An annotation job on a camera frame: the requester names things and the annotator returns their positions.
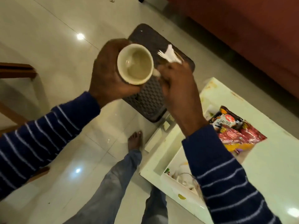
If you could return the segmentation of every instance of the jeans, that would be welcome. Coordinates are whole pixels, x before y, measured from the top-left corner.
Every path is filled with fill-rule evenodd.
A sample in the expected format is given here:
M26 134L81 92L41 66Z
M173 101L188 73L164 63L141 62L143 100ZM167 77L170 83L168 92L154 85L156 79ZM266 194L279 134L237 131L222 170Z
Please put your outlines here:
M113 224L128 184L142 159L139 150L131 150L106 174L92 198L65 224ZM141 224L167 224L166 195L152 187L145 202Z

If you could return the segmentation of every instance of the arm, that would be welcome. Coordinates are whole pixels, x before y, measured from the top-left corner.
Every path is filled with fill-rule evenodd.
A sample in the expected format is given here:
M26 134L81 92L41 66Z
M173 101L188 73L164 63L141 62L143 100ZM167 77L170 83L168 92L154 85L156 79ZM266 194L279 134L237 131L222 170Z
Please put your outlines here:
M226 150L202 115L199 92L187 63L159 66L166 107L186 139L182 144L192 174L202 190L214 223L281 223L262 194Z
M89 92L0 137L0 200L55 159L99 115L100 107L140 91L140 87L122 82L116 72L118 53L129 44L117 39L104 45L94 62Z

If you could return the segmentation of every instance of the white stripe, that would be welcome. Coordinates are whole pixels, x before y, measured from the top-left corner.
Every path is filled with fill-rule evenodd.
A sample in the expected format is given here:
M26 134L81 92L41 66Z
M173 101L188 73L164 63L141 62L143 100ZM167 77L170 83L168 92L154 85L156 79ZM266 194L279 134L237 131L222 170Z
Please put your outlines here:
M63 114L63 116L66 118L66 120L76 129L76 130L80 130L78 127L75 126L75 124L72 123L72 121L66 116L66 114L62 111L62 109L59 107L59 105L57 106L58 109L61 111L61 113Z
M0 150L0 155L2 156L2 158L8 163L8 165L10 165L10 167L17 173L18 176L20 176L22 179L26 178L24 177L24 175L22 175L17 168L8 160L8 158L5 156L5 154Z
M230 189L228 189L228 190L226 190L226 191L224 191L224 192L222 192L220 194L216 194L216 195L213 195L213 196L208 196L208 197L206 197L206 199L209 200L209 199L212 199L212 198L215 198L215 197L223 196L226 193L228 193L228 192L230 192L230 191L232 191L232 190L234 190L236 188L240 188L240 187L245 186L247 183L248 183L248 181L246 179L246 181L243 184L235 185L234 187L231 187Z
M4 133L3 135L5 136L7 142L9 143L9 145L11 146L11 148L13 149L13 152L17 155L17 157L18 157L23 163L25 163L27 166L29 166L33 171L36 171L36 169L35 169L33 166L31 166L31 164L28 163L28 161L27 161L24 157L22 157L22 156L19 154L19 152L17 151L17 149L15 148L15 146L13 145L13 143L11 142L11 140L9 139L9 137L7 136L7 134Z
M275 222L276 216L273 215L273 218L271 219L271 221L268 224L273 224Z
M212 182L212 183L210 183L210 184L206 184L206 185L202 186L201 188L210 187L211 185L214 185L214 184L217 183L217 182L226 181L226 180L228 180L228 179L234 177L234 176L236 175L236 173L237 173L238 171L242 170L242 169L243 169L243 168L240 167L240 168L236 169L235 172L234 172L233 174L231 174L230 176L228 176L228 177L226 177L226 178L222 178L222 179L216 180L216 181L214 181L214 182Z
M62 127L65 129L65 131L68 132L68 134L72 137L73 135L66 129L66 127L63 125L63 123L60 121L60 119L58 118L58 115L55 112L53 112L53 113L56 116L58 123L60 125L62 125Z
M57 151L59 151L59 148L54 144L54 142L53 142L53 141L50 139L50 137L45 133L45 131L43 131L43 130L39 127L39 125L38 125L38 123L37 123L36 120L34 121L34 123L35 123L36 127L39 129L39 131L40 131L43 135L45 135L46 138L51 142L51 144L57 149Z
M57 135L58 135L58 137L60 137L60 139L61 139L61 140L63 140L63 142L64 142L64 143L66 143L66 140L65 140L65 139L63 139L63 137L62 137L62 136L60 136L60 135L57 133L57 131L56 131L56 130L54 130L54 128L53 128L52 124L50 123L50 121L48 120L48 117L47 117L47 116L45 116L45 119L47 120L47 123L49 124L50 128L51 128L51 129L54 131L54 133L55 133L55 134L57 134Z
M216 169L219 169L220 167L223 167L223 166L225 166L225 165L227 165L227 164L233 162L234 160L235 160L235 158L232 158L232 159L230 159L229 161L227 161L227 162L225 162L225 163L223 163L223 164L220 164L220 165L218 165L218 166L216 166L216 167L214 167L214 168L208 170L208 171L205 172L204 174L202 174L202 175L200 175L200 176L197 176L197 179L201 179L202 177L206 176L208 173L210 173L210 172L212 172L212 171L214 171L214 170L216 170Z
M38 142L38 140L37 140L37 139L35 138L35 136L33 135L32 131L30 130L30 127L28 126L27 123L25 123L25 126L27 127L27 129L28 129L28 131L29 131L29 133L30 133L32 139L33 139L33 140L34 140L40 147L42 147L42 148L43 148L44 150L46 150L49 154L51 154L51 153L49 152L49 150L48 150L45 146L43 146L41 143Z
M39 159L39 161L43 162L43 159L40 158L36 153L35 151L32 149L32 147L30 145L28 145L21 137L20 135L18 134L17 130L15 131L15 134L17 136L17 138L20 140L20 142L22 142L32 153L33 155Z
M226 210L226 209L233 208L233 207L238 206L238 205L240 205L241 203L245 202L245 201L248 200L250 197L255 196L256 194L258 194L258 191L257 191L257 190L256 190L255 192L249 194L248 196L244 197L242 200L240 200L240 201L237 202L237 203L234 203L234 204L229 205L229 206L226 206L226 207L221 207L221 208L212 209L212 210L210 210L210 212L223 211L223 210Z
M265 200L262 200L261 201L261 204L260 204L260 207L252 214L252 215L249 215L243 219L239 219L239 220L236 220L236 221L231 221L231 222L223 222L221 224L239 224L239 223L243 223L243 222L246 222L254 217L256 217L262 210L263 208L263 204L264 204Z
M2 177L2 179L6 182L6 184L13 189L17 189L17 187L15 187L0 171L0 176Z

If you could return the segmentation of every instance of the floor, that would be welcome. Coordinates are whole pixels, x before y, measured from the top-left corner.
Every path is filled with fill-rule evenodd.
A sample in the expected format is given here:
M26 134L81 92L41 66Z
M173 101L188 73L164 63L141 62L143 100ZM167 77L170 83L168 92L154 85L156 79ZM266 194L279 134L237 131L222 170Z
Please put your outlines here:
M39 73L34 81L0 80L0 101L28 119L40 117L88 89L93 60L107 40L128 37L146 23L195 62L199 89L214 76L299 138L298 100L200 25L165 0L114 1L0 0L0 62L31 64ZM147 141L156 128L122 100L107 105L51 163L49 174L0 203L0 221L63 223L126 154L128 136L141 129ZM115 223L140 223L149 192L135 173ZM167 200L169 223L202 223Z

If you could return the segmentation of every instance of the person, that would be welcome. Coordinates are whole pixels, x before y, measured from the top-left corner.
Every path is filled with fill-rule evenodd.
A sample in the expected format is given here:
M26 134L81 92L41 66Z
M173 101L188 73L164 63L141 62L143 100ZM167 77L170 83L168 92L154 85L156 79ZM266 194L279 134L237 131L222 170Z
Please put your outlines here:
M21 187L37 170L48 165L106 104L140 92L141 87L124 83L117 74L118 53L129 44L126 39L116 39L103 46L94 62L88 92L2 135L0 198ZM170 63L159 66L158 70L166 107L186 136L183 148L213 222L281 223L204 119L189 65ZM129 138L128 154L112 167L94 196L66 221L67 224L114 223L126 188L142 158L141 137L142 133L138 132ZM165 194L153 187L142 223L167 223L167 215Z

